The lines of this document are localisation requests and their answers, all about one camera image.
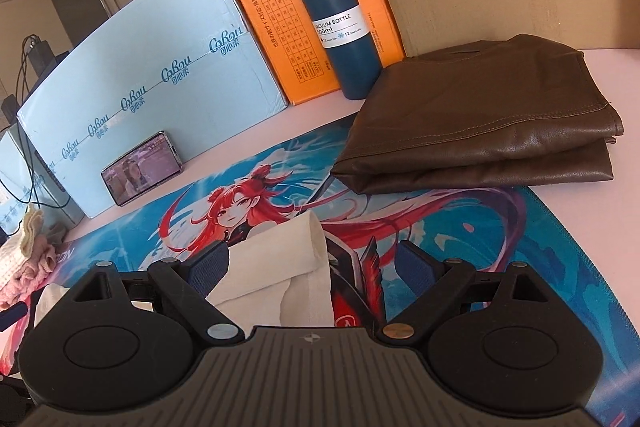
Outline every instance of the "white label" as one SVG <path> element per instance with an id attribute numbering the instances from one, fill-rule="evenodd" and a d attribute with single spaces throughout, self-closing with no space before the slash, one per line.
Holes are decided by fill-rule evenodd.
<path id="1" fill-rule="evenodd" d="M 360 5 L 326 19 L 313 21 L 323 48 L 349 44 L 369 33 Z"/>
<path id="2" fill-rule="evenodd" d="M 0 185 L 0 204 L 5 204 L 9 199 L 9 193 Z"/>

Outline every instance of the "blue bottle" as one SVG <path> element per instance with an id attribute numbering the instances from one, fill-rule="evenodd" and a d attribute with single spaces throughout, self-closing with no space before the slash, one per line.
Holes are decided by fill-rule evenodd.
<path id="1" fill-rule="evenodd" d="M 382 63 L 358 0 L 302 2 L 345 97 L 365 98 L 382 71 Z"/>

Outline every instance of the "brand logo on box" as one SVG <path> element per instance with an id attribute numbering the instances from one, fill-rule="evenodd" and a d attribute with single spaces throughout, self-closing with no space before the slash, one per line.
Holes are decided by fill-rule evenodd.
<path id="1" fill-rule="evenodd" d="M 66 147 L 62 148 L 62 157 L 66 159 L 70 159 L 71 161 L 76 159 L 78 156 L 78 146 L 80 142 L 78 140 L 73 140 L 73 142 L 67 142 Z"/>
<path id="2" fill-rule="evenodd" d="M 239 37 L 242 35 L 242 30 L 236 28 L 235 30 L 224 30 L 220 33 L 219 38 L 213 37 L 209 41 L 209 50 L 211 53 L 220 52 L 224 57 L 228 52 L 240 44 Z"/>
<path id="3" fill-rule="evenodd" d="M 120 100 L 120 107 L 123 111 L 127 109 L 131 112 L 136 112 L 139 110 L 145 103 L 144 94 L 146 93 L 145 86 L 142 86 L 139 90 L 131 89 L 129 91 L 129 97 L 126 96 Z"/>
<path id="4" fill-rule="evenodd" d="M 163 82 L 169 82 L 169 80 L 174 84 L 180 82 L 185 76 L 189 74 L 189 66 L 191 64 L 191 59 L 189 55 L 184 60 L 174 60 L 171 63 L 171 68 L 164 68 L 162 73 L 160 74 Z"/>
<path id="5" fill-rule="evenodd" d="M 89 136 L 95 136 L 98 139 L 102 138 L 104 134 L 109 130 L 107 127 L 107 121 L 109 118 L 107 115 L 104 115 L 101 118 L 96 118 L 94 123 L 90 123 L 89 127 L 87 127 L 87 132 Z"/>

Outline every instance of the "folded brown leather fabric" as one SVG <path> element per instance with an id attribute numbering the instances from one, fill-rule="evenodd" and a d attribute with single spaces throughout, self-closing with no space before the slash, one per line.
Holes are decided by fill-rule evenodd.
<path id="1" fill-rule="evenodd" d="M 582 52 L 518 35 L 385 68 L 332 174 L 366 194 L 604 181 L 622 134 Z"/>

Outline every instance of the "light blue box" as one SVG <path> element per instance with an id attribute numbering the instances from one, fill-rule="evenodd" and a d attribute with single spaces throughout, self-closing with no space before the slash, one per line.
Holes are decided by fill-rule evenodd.
<path id="1" fill-rule="evenodd" d="M 235 0 L 134 0 L 47 77 L 18 119 L 87 216 L 100 172 L 158 131 L 183 161 L 286 107 Z"/>
<path id="2" fill-rule="evenodd" d="M 80 223 L 84 213 L 74 200 L 69 200 L 69 194 L 59 188 L 56 181 L 49 176 L 34 151 L 29 138 L 20 131 L 17 124 L 12 125 L 0 139 L 0 180 L 11 192 L 9 194 L 0 185 L 0 227 L 7 233 L 14 233 L 27 210 L 26 203 L 15 200 L 12 197 L 14 195 L 19 200 L 33 202 L 36 208 L 36 200 L 51 206 L 63 206 L 41 206 L 44 227 L 52 227 L 59 223 L 70 230 Z M 29 161 L 28 165 L 33 165 L 34 192 L 31 192 L 31 175 L 25 157 Z"/>

